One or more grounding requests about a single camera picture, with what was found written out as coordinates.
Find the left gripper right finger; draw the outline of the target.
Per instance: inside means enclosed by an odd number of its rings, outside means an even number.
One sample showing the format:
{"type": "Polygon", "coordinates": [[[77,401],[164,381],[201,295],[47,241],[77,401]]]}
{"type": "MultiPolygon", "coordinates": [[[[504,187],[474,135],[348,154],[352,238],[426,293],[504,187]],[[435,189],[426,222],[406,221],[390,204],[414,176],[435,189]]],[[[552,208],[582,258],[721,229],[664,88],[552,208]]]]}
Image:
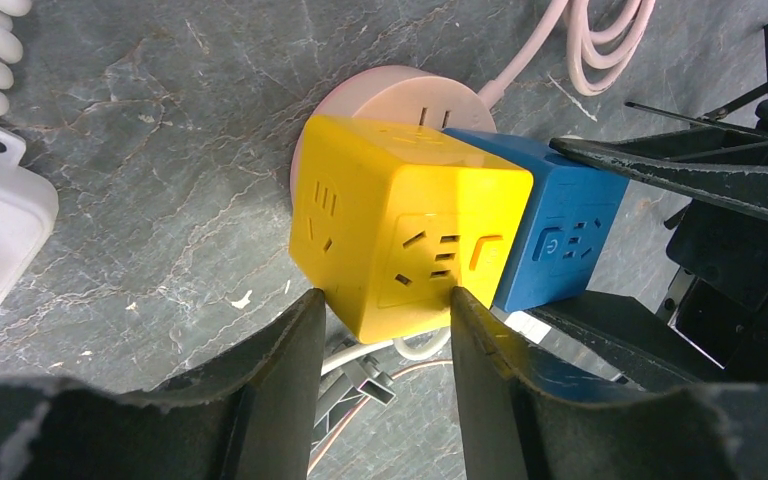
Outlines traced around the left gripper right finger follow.
{"type": "Polygon", "coordinates": [[[768,479],[768,366],[742,383],[637,300],[588,291],[533,310],[612,363],[588,373],[451,292],[471,479],[768,479]]]}

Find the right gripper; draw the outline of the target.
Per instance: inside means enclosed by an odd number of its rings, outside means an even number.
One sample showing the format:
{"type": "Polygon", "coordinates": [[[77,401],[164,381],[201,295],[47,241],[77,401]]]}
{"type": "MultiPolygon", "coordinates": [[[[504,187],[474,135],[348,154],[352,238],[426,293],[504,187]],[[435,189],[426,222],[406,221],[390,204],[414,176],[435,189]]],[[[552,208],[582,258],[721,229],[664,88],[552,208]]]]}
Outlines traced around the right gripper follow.
{"type": "Polygon", "coordinates": [[[691,278],[664,317],[588,291],[533,310],[649,391],[768,383],[768,137],[695,127],[606,142],[555,138],[562,155],[690,198],[666,247],[691,278]]]}

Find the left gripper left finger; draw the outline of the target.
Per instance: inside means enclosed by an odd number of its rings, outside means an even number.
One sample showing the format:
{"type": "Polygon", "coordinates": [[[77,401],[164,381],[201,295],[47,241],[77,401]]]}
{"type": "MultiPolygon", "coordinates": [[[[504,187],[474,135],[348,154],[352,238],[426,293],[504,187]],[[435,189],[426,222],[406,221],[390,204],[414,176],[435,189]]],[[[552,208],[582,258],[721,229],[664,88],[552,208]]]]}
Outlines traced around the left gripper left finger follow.
{"type": "Polygon", "coordinates": [[[325,297],[145,391],[0,377],[0,479],[302,479],[323,364],[325,297]]]}

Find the blue cube socket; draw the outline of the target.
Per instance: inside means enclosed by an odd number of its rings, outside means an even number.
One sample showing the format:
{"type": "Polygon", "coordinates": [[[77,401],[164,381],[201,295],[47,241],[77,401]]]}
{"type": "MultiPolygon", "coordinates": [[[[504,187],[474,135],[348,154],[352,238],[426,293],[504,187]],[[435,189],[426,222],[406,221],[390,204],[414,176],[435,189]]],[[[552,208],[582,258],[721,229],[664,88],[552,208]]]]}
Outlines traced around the blue cube socket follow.
{"type": "Polygon", "coordinates": [[[533,176],[493,305],[512,313],[582,294],[629,180],[572,161],[527,137],[458,128],[444,132],[533,176]]]}

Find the yellow cube socket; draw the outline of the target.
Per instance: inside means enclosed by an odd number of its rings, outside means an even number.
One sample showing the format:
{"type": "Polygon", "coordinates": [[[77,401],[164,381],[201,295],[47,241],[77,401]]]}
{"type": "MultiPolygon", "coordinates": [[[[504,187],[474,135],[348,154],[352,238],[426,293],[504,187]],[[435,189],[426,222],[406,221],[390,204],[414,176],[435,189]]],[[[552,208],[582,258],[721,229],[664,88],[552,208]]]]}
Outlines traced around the yellow cube socket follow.
{"type": "Polygon", "coordinates": [[[361,343],[429,332],[449,325],[454,287],[491,305],[533,184],[428,127],[315,115],[289,252],[361,343]]]}

